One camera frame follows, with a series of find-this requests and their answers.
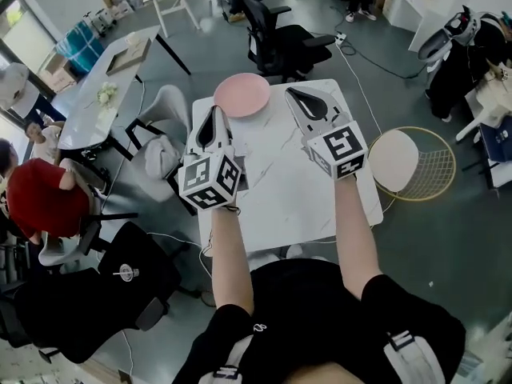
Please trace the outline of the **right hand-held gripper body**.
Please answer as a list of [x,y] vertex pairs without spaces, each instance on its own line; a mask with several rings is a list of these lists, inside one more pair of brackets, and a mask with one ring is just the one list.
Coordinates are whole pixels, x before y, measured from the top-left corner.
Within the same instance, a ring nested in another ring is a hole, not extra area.
[[355,174],[366,163],[367,144],[359,125],[345,112],[309,116],[306,154],[334,181]]

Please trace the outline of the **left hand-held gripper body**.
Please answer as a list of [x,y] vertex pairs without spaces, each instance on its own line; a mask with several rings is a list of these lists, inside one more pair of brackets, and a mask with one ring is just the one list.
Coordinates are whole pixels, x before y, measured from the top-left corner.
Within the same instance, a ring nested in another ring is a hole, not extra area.
[[241,174],[232,146],[205,153],[178,170],[179,196],[197,210],[230,204]]

